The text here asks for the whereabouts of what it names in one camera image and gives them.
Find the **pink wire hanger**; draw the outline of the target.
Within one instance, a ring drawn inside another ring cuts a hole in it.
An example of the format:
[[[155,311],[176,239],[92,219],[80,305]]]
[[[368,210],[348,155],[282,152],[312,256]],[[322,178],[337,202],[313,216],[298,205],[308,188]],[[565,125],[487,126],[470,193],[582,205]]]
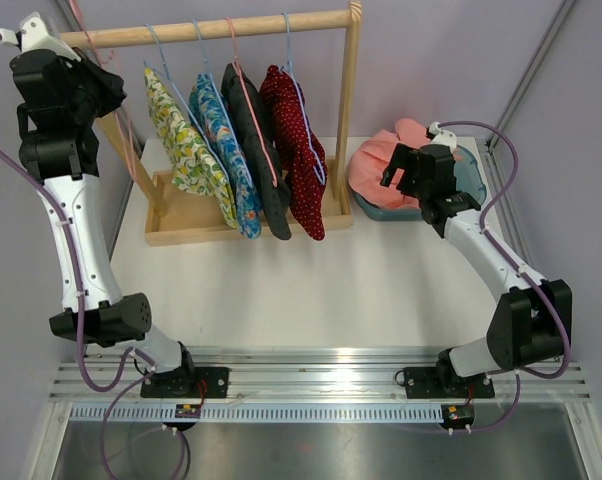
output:
[[[127,127],[124,127],[123,121],[121,120],[120,116],[116,113],[116,111],[122,107],[125,98],[125,94],[123,91],[123,80],[106,69],[106,66],[108,66],[112,62],[116,63],[118,59],[113,50],[110,51],[106,59],[102,57],[95,45],[95,42],[93,41],[92,35],[88,32],[85,26],[84,15],[80,8],[79,2],[76,0],[70,0],[69,5],[73,16],[79,24],[80,30],[84,34],[85,39],[88,42],[88,46],[96,59],[96,63],[102,71],[101,77],[105,81],[105,85],[108,89],[108,100],[106,101],[106,104],[108,107],[111,108],[111,111],[115,115],[115,125],[118,129],[120,139],[123,142],[125,164],[132,180],[136,181],[137,168],[135,160],[133,159],[135,149],[131,131],[131,119],[127,113],[124,114],[124,118],[127,121]]]

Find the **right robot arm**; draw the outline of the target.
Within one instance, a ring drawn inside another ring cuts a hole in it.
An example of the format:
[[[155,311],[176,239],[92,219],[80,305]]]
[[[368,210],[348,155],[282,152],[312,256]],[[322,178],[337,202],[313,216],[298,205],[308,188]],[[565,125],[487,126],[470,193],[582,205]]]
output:
[[[570,363],[570,287],[547,280],[493,233],[485,209],[458,189],[455,164],[447,145],[397,144],[381,179],[417,199],[422,219],[465,257],[496,301],[484,337],[440,352],[432,366],[404,368],[411,399],[489,399],[493,374],[528,371],[555,357]]]

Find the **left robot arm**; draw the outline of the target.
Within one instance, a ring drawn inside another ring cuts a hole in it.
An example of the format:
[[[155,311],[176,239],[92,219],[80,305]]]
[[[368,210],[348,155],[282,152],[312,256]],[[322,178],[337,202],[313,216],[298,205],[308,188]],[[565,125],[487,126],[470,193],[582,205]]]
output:
[[[96,344],[145,366],[144,398],[226,397],[229,369],[196,365],[185,345],[153,324],[145,294],[123,294],[110,265],[98,218],[93,123],[121,106],[122,79],[78,53],[47,48],[19,54],[10,68],[23,98],[19,158],[48,211],[64,281],[62,310],[49,325],[55,336],[75,343],[84,382],[98,392],[114,387],[89,375],[86,348]]]

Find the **blue hanger under lemon skirt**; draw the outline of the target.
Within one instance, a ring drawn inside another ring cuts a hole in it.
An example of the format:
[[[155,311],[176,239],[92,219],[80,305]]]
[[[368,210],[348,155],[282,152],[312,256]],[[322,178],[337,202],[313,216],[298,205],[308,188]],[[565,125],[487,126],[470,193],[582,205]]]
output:
[[[179,99],[180,103],[182,104],[182,106],[186,109],[187,114],[188,114],[188,120],[190,125],[201,135],[208,151],[210,152],[211,156],[215,159],[216,163],[218,164],[218,166],[220,167],[220,170],[225,174],[226,179],[228,180],[230,186],[232,187],[232,191],[235,191],[235,182],[232,180],[231,175],[228,173],[227,169],[225,168],[225,165],[223,163],[223,161],[219,158],[219,156],[217,155],[215,149],[212,147],[212,145],[210,144],[207,135],[205,134],[204,129],[201,127],[200,123],[198,122],[196,116],[193,114],[192,110],[190,109],[189,103],[183,98],[181,92],[179,91],[179,88],[177,87],[177,85],[175,84],[171,74],[170,74],[170,70],[168,68],[167,65],[167,61],[165,58],[165,54],[164,54],[164,50],[162,48],[162,44],[154,30],[154,28],[149,25],[146,24],[145,27],[150,31],[150,34],[154,40],[154,42],[156,43],[158,50],[159,50],[159,54],[161,57],[161,62],[162,62],[162,67],[163,67],[163,74],[160,74],[160,76],[162,76],[163,78],[165,78],[168,83],[172,86],[172,90],[174,91],[174,93],[177,95],[177,98]]]

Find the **blue floral skirt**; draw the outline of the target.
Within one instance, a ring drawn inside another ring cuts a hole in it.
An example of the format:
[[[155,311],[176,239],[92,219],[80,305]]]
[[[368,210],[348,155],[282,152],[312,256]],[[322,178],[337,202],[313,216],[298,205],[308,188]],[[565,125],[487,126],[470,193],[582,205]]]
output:
[[[229,174],[238,215],[238,231],[248,239],[262,233],[262,210],[256,185],[226,112],[221,94],[209,74],[199,74],[188,105],[206,138]]]

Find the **blue hanger under floral skirt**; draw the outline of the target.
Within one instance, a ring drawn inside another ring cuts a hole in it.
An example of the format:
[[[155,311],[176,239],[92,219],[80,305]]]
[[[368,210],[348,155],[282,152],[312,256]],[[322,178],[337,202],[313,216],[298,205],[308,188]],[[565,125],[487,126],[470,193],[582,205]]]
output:
[[[215,85],[200,27],[196,20],[193,20],[192,24],[197,40],[201,44],[205,72],[197,77],[191,97],[197,106],[199,117],[205,124],[208,140],[235,182],[235,192],[247,192],[254,188],[254,182],[234,133],[224,100]]]

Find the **red dotted skirt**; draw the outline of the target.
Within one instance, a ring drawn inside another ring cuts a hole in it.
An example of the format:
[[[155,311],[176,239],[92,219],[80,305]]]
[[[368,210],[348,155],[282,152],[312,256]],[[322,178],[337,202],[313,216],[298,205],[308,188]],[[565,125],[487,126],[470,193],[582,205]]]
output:
[[[275,148],[291,191],[292,216],[312,239],[321,241],[328,169],[325,150],[310,128],[302,89],[291,74],[271,65],[259,94],[271,115]]]

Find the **yellow lemon print skirt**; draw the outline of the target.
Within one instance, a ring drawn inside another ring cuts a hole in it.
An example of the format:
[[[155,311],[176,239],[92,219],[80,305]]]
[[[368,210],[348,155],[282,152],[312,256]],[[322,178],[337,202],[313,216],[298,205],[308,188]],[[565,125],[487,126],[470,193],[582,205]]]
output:
[[[144,69],[144,84],[150,119],[171,162],[172,185],[185,193],[214,197],[225,223],[236,229],[235,197],[223,165],[149,67]]]

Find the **dark grey dotted skirt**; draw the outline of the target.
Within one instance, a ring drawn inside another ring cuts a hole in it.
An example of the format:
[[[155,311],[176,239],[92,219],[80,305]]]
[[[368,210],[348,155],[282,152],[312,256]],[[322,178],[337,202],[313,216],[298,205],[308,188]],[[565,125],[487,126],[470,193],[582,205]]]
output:
[[[229,63],[221,82],[236,138],[245,155],[263,211],[273,236],[289,240],[287,219],[291,192],[283,178],[283,167],[274,146],[271,115],[258,89],[245,73]]]

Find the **teal plastic tub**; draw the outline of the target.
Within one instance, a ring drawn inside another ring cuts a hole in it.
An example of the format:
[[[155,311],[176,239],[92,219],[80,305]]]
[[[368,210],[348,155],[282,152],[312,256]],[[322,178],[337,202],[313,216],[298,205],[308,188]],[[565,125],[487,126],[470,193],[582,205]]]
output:
[[[391,188],[379,185],[382,173],[389,163],[394,143],[365,141],[352,155],[348,166],[348,185],[356,204],[371,220],[377,222],[404,222],[421,219],[418,202],[403,196],[395,187],[400,175],[391,182]],[[475,156],[465,147],[455,151],[454,174],[457,187],[468,192],[482,205],[487,198],[485,186]]]

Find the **wooden clothes rack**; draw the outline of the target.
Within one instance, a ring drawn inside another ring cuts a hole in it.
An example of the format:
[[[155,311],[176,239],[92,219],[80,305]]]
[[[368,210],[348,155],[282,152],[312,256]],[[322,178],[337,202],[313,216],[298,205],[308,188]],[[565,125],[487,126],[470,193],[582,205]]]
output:
[[[211,39],[237,38],[283,34],[286,31],[305,32],[343,29],[345,43],[339,117],[335,155],[327,159],[328,192],[323,195],[323,223],[327,231],[348,229],[353,217],[348,200],[345,160],[355,91],[355,76],[359,47],[362,7],[351,1],[346,9],[257,16],[230,20],[203,21],[198,26],[190,23],[164,24],[153,28],[145,26],[106,30],[64,32],[59,37],[71,47],[85,51],[90,48],[112,49],[132,46],[188,42]],[[148,199],[145,239],[152,247],[193,244],[223,240],[237,240],[238,231],[222,220],[221,212],[211,199],[179,193],[168,184],[170,173],[156,171],[150,175],[138,158],[136,184]]]

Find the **left aluminium frame post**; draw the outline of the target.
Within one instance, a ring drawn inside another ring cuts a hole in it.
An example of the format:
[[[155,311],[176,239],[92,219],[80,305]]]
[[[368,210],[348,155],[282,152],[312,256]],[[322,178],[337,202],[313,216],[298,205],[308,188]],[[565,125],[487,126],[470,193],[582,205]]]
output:
[[[105,69],[108,65],[112,64],[116,67],[116,72],[120,74],[122,72],[121,62],[113,49],[110,49],[107,54],[102,54],[99,49],[95,46],[92,35],[88,32],[85,25],[85,18],[80,8],[79,2],[76,0],[69,0],[67,4],[71,10],[74,20],[78,24],[79,30],[84,35],[91,53],[96,58],[96,63]],[[132,121],[130,115],[127,113],[123,106],[119,107],[114,113],[114,122],[118,130],[119,139],[123,143],[123,155],[126,168],[130,177],[134,183],[138,181],[137,166],[133,159],[133,155],[136,153],[135,141],[132,133]]]

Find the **aluminium frame post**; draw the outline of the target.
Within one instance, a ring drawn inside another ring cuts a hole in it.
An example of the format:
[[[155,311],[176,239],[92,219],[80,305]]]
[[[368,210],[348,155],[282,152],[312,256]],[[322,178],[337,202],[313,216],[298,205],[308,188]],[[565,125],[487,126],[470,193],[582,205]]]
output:
[[[116,72],[120,74],[122,72],[121,62],[113,49],[110,49],[107,54],[102,54],[99,49],[95,46],[92,35],[88,32],[85,25],[85,18],[80,8],[79,2],[76,0],[69,0],[67,4],[71,10],[74,20],[78,24],[79,30],[84,35],[91,53],[96,58],[96,63],[105,69],[108,65],[112,64],[116,67]],[[135,141],[132,133],[132,121],[130,115],[127,113],[123,106],[119,107],[114,113],[114,122],[118,130],[119,139],[123,143],[123,155],[126,168],[130,177],[134,183],[138,181],[137,166],[133,159],[133,155],[136,153]]]
[[[537,75],[539,74],[541,67],[544,65],[549,53],[551,52],[551,49],[579,4],[579,0],[562,0],[560,2],[550,23],[545,29],[541,40],[535,48],[533,55],[528,61],[512,95],[510,96],[504,111],[500,115],[496,123],[496,129],[505,132],[509,124],[512,122],[517,111],[523,104],[528,91],[532,87]]]

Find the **right aluminium frame post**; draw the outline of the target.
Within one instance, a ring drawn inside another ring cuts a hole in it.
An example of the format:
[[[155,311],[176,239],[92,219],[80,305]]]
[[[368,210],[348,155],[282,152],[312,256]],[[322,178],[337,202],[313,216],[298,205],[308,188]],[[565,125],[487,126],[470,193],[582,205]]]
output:
[[[541,67],[544,65],[549,53],[551,52],[551,49],[579,4],[579,0],[562,0],[560,2],[550,23],[545,29],[541,40],[535,48],[533,55],[528,61],[512,95],[510,96],[504,111],[500,115],[496,123],[496,129],[505,132],[509,124],[512,122],[517,111],[523,104],[528,91],[532,87],[537,75],[539,74]]]

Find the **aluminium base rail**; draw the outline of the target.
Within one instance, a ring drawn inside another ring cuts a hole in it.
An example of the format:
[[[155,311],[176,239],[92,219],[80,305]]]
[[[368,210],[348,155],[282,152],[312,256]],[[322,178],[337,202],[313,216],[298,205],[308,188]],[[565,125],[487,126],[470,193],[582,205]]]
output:
[[[229,368],[228,403],[401,403],[405,390],[395,375],[404,367],[434,364],[441,347],[294,348],[189,347],[197,366]],[[100,347],[88,347],[86,366],[96,382],[108,383],[119,357]],[[521,372],[524,403],[590,403],[585,377],[572,363],[558,379],[544,380]],[[140,378],[127,361],[120,384],[110,393],[89,389],[75,361],[62,362],[54,376],[50,401],[102,401]],[[507,403],[515,393],[514,374],[493,377],[494,400]]]

